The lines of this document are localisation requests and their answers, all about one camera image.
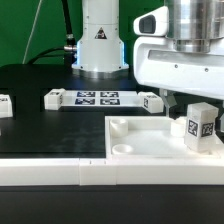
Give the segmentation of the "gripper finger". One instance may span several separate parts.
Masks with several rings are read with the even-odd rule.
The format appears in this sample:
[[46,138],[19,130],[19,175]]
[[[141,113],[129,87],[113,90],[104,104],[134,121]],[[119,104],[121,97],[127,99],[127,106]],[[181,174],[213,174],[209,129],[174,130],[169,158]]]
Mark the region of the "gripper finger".
[[217,130],[224,133],[224,100],[218,106],[219,113],[216,121]]

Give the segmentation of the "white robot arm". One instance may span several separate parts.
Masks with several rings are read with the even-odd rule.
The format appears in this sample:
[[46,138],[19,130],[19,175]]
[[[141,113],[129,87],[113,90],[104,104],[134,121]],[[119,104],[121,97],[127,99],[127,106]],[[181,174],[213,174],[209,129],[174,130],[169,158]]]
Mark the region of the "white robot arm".
[[[158,88],[167,107],[175,103],[173,91],[221,100],[224,132],[224,0],[162,1],[133,22],[134,76],[139,84]],[[99,78],[128,67],[118,2],[82,0],[83,35],[72,65],[81,74]]]

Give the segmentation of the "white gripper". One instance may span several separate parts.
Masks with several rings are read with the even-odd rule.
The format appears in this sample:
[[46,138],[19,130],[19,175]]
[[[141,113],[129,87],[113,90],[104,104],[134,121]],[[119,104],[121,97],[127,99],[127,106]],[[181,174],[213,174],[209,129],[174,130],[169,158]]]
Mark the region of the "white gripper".
[[133,28],[134,76],[159,88],[167,117],[174,91],[224,100],[224,5],[164,5]]

